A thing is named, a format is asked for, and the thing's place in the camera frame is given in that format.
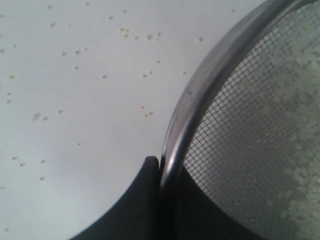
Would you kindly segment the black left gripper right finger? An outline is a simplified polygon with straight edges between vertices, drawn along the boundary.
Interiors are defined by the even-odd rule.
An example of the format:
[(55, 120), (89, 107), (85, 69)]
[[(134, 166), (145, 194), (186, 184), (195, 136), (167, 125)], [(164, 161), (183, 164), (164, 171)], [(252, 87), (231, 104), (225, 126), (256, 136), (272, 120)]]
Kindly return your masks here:
[(159, 196), (161, 240), (261, 240), (217, 207), (182, 168), (173, 191)]

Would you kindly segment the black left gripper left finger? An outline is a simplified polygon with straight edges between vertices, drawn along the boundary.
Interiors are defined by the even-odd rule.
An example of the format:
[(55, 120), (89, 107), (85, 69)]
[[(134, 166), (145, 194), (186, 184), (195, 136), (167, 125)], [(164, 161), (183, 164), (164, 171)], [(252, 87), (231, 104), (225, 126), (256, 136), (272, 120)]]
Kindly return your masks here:
[(145, 158), (135, 179), (120, 199), (73, 240), (155, 240), (159, 161)]

